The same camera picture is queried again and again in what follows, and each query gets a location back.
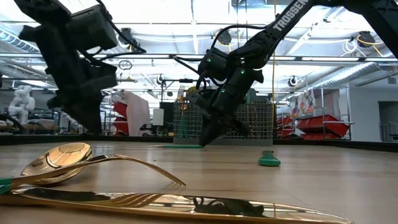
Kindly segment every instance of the robotic arm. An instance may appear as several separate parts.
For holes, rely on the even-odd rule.
[[[116,67],[102,61],[122,55],[94,60],[86,52],[93,47],[100,46],[106,50],[118,44],[111,29],[116,27],[105,6],[96,0],[99,5],[71,14],[58,0],[14,1],[23,13],[41,24],[35,28],[25,26],[20,38],[36,42],[47,63],[47,73],[53,76],[59,88],[57,96],[47,103],[49,108],[62,107],[87,129],[100,133],[100,103],[103,99],[100,90],[117,85]],[[226,81],[212,94],[203,92],[187,96],[188,100],[205,110],[200,145],[209,144],[230,128],[243,135],[248,134],[248,127],[235,118],[236,110],[244,103],[244,97],[253,82],[264,81],[262,72],[257,69],[268,62],[278,43],[314,5],[344,6],[363,15],[398,57],[398,6],[394,0],[293,0],[274,22],[261,27],[262,31],[244,46],[226,54],[214,48],[214,45],[224,30],[239,27],[229,26],[218,33],[197,71],[200,74],[199,80],[210,78]],[[145,53],[122,32],[115,30],[135,49]],[[79,53],[87,60],[80,58]]]
[[[199,145],[205,146],[232,128],[247,136],[249,129],[234,114],[243,103],[254,81],[263,82],[262,68],[270,59],[279,42],[314,5],[344,6],[361,14],[398,57],[398,6],[391,0],[293,0],[277,19],[264,27],[246,44],[229,54],[214,44],[201,60],[198,73],[201,78],[226,79],[211,96],[191,93],[188,100],[203,108],[203,125]]]

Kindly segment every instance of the ceiling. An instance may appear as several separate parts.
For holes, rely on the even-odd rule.
[[[96,4],[95,0],[59,0],[71,12],[78,12]],[[277,12],[282,12],[291,1],[278,1],[274,6],[273,1],[247,0],[240,1],[236,7],[235,0],[103,0],[108,11],[113,16],[113,21],[119,28],[129,27],[132,29],[134,38],[146,49],[148,54],[190,54],[203,55],[210,47],[214,35],[225,26],[231,24],[250,24],[264,26],[275,19],[274,7]],[[37,26],[38,24],[27,17],[15,5],[14,1],[0,2],[0,32],[6,31],[17,36],[23,25]],[[378,50],[389,52],[382,40],[373,31],[366,20],[357,14],[343,8],[330,8],[316,6],[307,13],[300,22],[288,33],[287,37],[280,42],[275,54],[277,56],[307,56],[307,57],[363,57],[373,55],[378,57],[376,49],[361,48],[347,53],[347,40],[359,31],[369,30],[376,39]],[[231,29],[231,46],[216,44],[222,51],[229,52],[242,46],[258,30]],[[118,46],[106,53],[125,52],[123,46]],[[1,41],[0,53],[26,53],[18,47]],[[160,74],[164,78],[179,79],[193,78],[198,76],[189,69],[179,65],[173,60],[162,59],[128,59],[133,67],[130,70],[118,70],[118,78],[123,80],[132,78],[134,82],[121,82],[115,88],[135,89],[135,93],[147,99],[153,107],[157,107],[159,93],[156,97],[148,94],[145,90],[159,90],[156,78]],[[28,66],[41,74],[44,73],[45,64],[37,59],[17,59],[13,61]],[[292,76],[306,78],[306,82],[328,75],[342,66],[325,66],[319,63],[306,63],[303,65],[279,64],[272,66],[268,64],[263,68],[265,82],[255,83],[254,88],[258,90],[271,90],[272,75],[275,77],[277,90],[288,88],[286,78]],[[180,84],[175,82],[169,87],[169,91],[177,91]],[[172,100],[176,97],[165,96]]]

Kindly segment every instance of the wooden table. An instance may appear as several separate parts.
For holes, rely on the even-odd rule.
[[[142,165],[108,162],[87,167],[60,189],[161,192],[234,197],[310,207],[359,224],[396,223],[398,154],[323,146],[133,148],[133,142],[87,142],[94,154],[124,154],[152,162],[187,183]],[[30,161],[59,144],[0,147],[0,175],[19,175]],[[262,150],[275,150],[281,167],[261,167]],[[0,207],[0,223],[202,223],[41,207]]]

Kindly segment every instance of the gold spoon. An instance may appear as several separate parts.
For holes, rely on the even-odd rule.
[[[49,150],[35,161],[25,166],[24,170],[21,172],[21,175],[26,176],[50,172],[65,166],[77,164],[78,162],[86,161],[92,157],[93,150],[88,144],[81,142],[63,144]],[[59,184],[78,175],[83,171],[83,169],[84,167],[73,169],[57,176],[36,180],[31,184]]]
[[[8,180],[12,188],[21,184],[57,184],[76,176],[88,165],[116,160],[138,162],[186,186],[182,180],[166,170],[133,157],[115,154],[93,157],[91,147],[85,143],[70,143],[51,149],[26,166],[20,177],[8,178]]]

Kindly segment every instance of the pole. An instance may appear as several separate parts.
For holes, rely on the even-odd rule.
[[[166,83],[165,80],[162,80],[162,83],[160,84],[162,86],[162,91],[160,92],[161,96],[160,96],[160,102],[163,103],[163,94],[164,94],[164,88],[163,88],[163,84]]]
[[[323,88],[321,88],[321,99],[322,99],[322,127],[323,127],[323,139],[326,138],[326,130],[325,130],[325,102],[323,99]]]
[[[346,86],[346,97],[347,97],[347,115],[348,115],[348,122],[351,122],[351,110],[350,110],[350,100],[349,100],[349,88]],[[349,140],[352,140],[353,134],[351,132],[351,124],[348,126],[348,135]]]

